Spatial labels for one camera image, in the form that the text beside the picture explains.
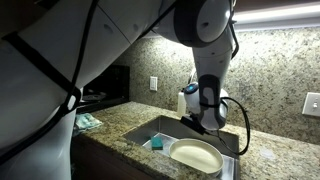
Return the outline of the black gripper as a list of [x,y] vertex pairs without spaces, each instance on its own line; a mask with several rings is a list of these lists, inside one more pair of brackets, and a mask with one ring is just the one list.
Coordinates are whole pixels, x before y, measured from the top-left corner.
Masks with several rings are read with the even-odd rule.
[[205,129],[199,123],[195,122],[190,116],[182,116],[180,122],[200,135],[205,134]]

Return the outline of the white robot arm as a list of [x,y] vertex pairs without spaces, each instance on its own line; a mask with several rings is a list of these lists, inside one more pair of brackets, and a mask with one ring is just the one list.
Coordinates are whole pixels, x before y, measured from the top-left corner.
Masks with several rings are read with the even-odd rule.
[[220,92],[233,58],[235,0],[58,0],[0,48],[0,180],[71,180],[70,144],[83,88],[149,31],[188,46],[192,113],[224,126]]

